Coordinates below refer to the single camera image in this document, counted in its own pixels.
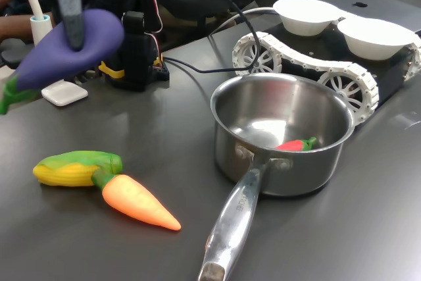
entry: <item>toy eggplant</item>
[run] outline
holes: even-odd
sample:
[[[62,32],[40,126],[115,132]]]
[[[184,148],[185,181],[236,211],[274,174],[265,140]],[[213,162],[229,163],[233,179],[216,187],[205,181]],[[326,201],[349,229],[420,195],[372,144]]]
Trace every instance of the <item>toy eggplant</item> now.
[[[275,147],[275,149],[280,151],[310,151],[316,142],[317,139],[315,137],[312,137],[309,140],[288,141],[287,143]]]
[[[98,169],[118,174],[123,166],[120,156],[102,151],[71,151],[50,156],[35,166],[34,176],[48,186],[93,186],[91,176]]]
[[[48,85],[77,75],[114,53],[124,38],[122,23],[109,11],[86,10],[85,42],[80,51],[73,51],[63,23],[53,28],[25,57],[5,83],[0,114],[9,105],[35,97]]]

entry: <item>laptop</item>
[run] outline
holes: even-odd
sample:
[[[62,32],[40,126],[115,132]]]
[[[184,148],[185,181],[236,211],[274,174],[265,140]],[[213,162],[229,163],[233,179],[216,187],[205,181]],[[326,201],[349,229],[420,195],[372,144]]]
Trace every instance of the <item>laptop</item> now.
[[[321,0],[365,18],[399,24],[421,34],[421,8],[398,0]]]

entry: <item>pan rim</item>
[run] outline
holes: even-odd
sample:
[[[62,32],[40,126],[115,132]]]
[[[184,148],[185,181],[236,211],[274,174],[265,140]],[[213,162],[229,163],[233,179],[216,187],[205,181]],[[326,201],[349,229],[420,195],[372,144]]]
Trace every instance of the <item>pan rim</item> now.
[[[277,80],[279,80],[279,79],[289,80],[289,81],[294,81],[294,82],[297,81],[297,80],[300,80],[302,82],[306,82],[308,84],[317,86],[320,89],[324,89],[324,91],[326,91],[326,93],[329,93],[330,95],[335,97],[335,99],[338,101],[338,103],[344,108],[345,112],[347,113],[347,116],[349,118],[347,132],[339,140],[337,140],[335,143],[330,144],[330,145],[325,146],[325,147],[322,147],[322,148],[311,149],[310,151],[281,151],[279,149],[274,149],[273,147],[258,146],[258,145],[255,145],[255,144],[247,141],[245,138],[242,138],[241,136],[235,134],[225,124],[223,124],[222,121],[219,119],[219,116],[216,112],[216,101],[223,91],[226,91],[228,88],[233,87],[234,85],[238,84],[238,82],[254,81],[253,78],[255,78],[255,77],[271,78],[271,79],[277,79]],[[354,132],[354,129],[355,129],[355,120],[354,120],[353,110],[351,109],[351,106],[349,104],[347,104],[347,102],[345,102],[343,100],[343,98],[337,92],[335,92],[334,90],[332,90],[332,89],[330,89],[326,86],[320,85],[318,82],[315,82],[314,80],[310,80],[308,78],[304,78],[304,77],[300,77],[300,76],[289,75],[289,74],[261,72],[261,73],[248,74],[248,75],[244,75],[244,76],[237,76],[237,77],[231,78],[231,79],[223,82],[222,84],[220,84],[214,90],[214,92],[212,94],[212,97],[210,98],[210,109],[212,111],[212,114],[213,114],[213,117],[214,117],[216,123],[218,123],[221,127],[223,127],[223,129],[225,131],[227,131],[229,134],[231,134],[235,139],[241,140],[243,143],[245,143],[247,145],[250,145],[250,146],[253,146],[253,147],[256,147],[259,150],[263,149],[263,150],[271,151],[271,152],[275,152],[275,153],[293,153],[293,154],[298,154],[298,155],[307,155],[307,154],[311,154],[311,153],[327,151],[331,148],[337,147],[337,146],[341,145],[342,143],[344,143],[349,138],[349,136],[351,136],[351,134]]]

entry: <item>saucepan handle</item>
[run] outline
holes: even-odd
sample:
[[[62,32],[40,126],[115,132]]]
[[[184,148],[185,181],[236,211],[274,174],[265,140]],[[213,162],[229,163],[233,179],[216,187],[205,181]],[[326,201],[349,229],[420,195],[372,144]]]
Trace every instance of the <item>saucepan handle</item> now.
[[[206,242],[199,281],[225,281],[230,274],[247,239],[266,166],[255,156],[228,196]]]

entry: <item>yellow bracket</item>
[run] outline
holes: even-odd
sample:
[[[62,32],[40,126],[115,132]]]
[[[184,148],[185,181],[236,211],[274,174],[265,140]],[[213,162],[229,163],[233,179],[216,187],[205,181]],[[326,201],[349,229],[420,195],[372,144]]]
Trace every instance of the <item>yellow bracket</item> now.
[[[98,66],[99,70],[104,74],[109,75],[114,79],[120,79],[124,77],[124,69],[122,70],[112,70],[111,68],[107,67],[104,62],[101,62],[101,65]]]
[[[157,57],[157,59],[155,59],[155,62],[153,62],[153,66],[160,66],[160,65],[161,65],[161,61]]]

